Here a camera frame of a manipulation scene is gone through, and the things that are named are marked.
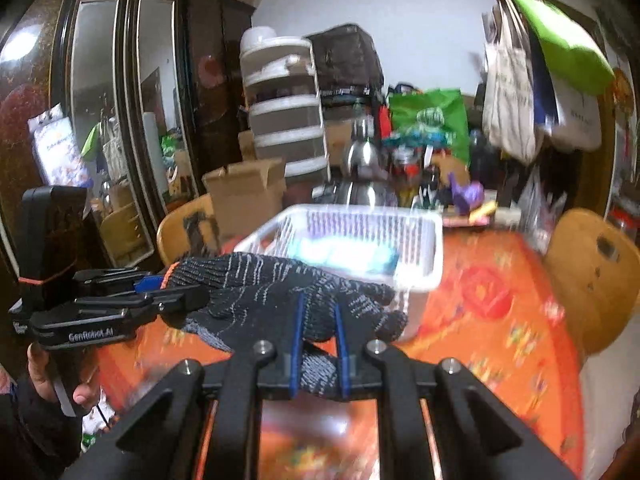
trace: purple object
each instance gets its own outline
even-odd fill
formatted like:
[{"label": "purple object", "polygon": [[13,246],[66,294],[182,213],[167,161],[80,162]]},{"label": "purple object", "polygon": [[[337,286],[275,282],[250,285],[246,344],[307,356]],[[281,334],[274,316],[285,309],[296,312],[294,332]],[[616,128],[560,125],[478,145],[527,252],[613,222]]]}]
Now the purple object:
[{"label": "purple object", "polygon": [[484,187],[479,182],[472,182],[468,186],[459,186],[453,173],[449,173],[453,205],[461,215],[468,215],[484,202]]}]

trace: lid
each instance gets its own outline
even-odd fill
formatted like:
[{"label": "lid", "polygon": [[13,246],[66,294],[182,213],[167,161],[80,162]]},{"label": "lid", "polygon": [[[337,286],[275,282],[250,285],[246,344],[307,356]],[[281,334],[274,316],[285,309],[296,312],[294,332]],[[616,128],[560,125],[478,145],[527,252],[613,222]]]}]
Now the lid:
[{"label": "lid", "polygon": [[365,115],[358,117],[351,123],[351,139],[353,140],[369,140],[375,138],[376,128],[373,122],[373,116]]}]

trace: metal screw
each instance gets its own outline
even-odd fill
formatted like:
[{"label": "metal screw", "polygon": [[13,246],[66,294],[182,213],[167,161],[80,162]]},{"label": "metal screw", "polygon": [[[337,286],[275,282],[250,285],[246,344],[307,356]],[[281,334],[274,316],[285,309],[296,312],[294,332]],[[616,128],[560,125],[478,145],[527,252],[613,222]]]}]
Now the metal screw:
[{"label": "metal screw", "polygon": [[386,343],[380,339],[373,339],[367,343],[367,350],[372,354],[382,354],[386,350]]},{"label": "metal screw", "polygon": [[457,374],[460,370],[462,370],[460,361],[454,359],[453,357],[447,357],[446,359],[444,359],[440,363],[440,366],[442,366],[442,369],[449,375]]},{"label": "metal screw", "polygon": [[266,339],[260,339],[260,341],[254,345],[254,352],[258,355],[271,355],[274,350],[273,343]]},{"label": "metal screw", "polygon": [[178,371],[181,374],[184,375],[191,375],[196,373],[197,371],[199,371],[201,368],[201,365],[199,362],[194,361],[193,359],[184,359],[179,365],[178,365]]}]

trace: wooden chair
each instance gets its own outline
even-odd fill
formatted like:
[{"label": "wooden chair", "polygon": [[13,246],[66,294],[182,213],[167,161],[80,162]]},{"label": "wooden chair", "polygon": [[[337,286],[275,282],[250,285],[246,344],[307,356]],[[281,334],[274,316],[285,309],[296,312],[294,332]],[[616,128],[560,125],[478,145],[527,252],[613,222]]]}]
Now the wooden chair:
[{"label": "wooden chair", "polygon": [[158,227],[158,251],[166,266],[193,249],[187,232],[189,222],[197,222],[202,240],[209,252],[218,252],[219,240],[213,203],[211,197],[204,194],[169,213]]},{"label": "wooden chair", "polygon": [[562,216],[544,259],[569,332],[586,358],[622,332],[640,292],[640,251],[586,209]]},{"label": "wooden chair", "polygon": [[133,203],[107,215],[100,224],[100,237],[118,266],[131,263],[146,249],[146,240]]}]

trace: orange strap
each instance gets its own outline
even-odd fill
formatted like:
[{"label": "orange strap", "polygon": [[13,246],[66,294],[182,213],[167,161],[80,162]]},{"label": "orange strap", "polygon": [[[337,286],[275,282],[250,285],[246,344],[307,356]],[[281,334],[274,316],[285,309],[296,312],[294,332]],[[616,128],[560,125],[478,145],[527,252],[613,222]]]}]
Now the orange strap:
[{"label": "orange strap", "polygon": [[69,265],[66,269],[61,270],[60,272],[55,273],[52,276],[49,276],[46,280],[32,280],[31,278],[23,278],[21,276],[18,277],[19,283],[27,283],[28,285],[44,285],[45,283],[49,283],[51,280],[55,280],[56,278],[62,276],[65,272],[67,272],[71,267],[76,264],[74,260],[71,265]]},{"label": "orange strap", "polygon": [[160,289],[166,288],[166,286],[169,283],[169,278],[171,277],[172,272],[174,272],[175,267],[177,267],[180,264],[180,262],[175,262],[174,264],[171,264],[171,266],[166,270],[166,273],[164,274],[164,278],[162,279],[162,285],[160,285]]}]

